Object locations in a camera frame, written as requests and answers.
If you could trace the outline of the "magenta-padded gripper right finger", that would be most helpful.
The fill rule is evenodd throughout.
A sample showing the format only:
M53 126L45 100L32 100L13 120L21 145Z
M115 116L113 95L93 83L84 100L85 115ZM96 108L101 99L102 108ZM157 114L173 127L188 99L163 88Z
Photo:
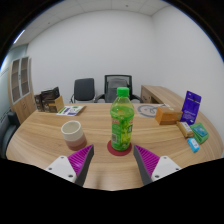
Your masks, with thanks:
M148 185L181 169L168 156L159 157L138 145L134 146L134 157L144 185Z

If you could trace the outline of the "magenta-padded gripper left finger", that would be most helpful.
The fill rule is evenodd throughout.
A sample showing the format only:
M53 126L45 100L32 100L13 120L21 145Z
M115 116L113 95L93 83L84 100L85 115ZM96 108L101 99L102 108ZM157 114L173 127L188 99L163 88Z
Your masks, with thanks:
M46 168L46 171L78 186L83 186L93 155L94 146L89 145L68 157L59 156Z

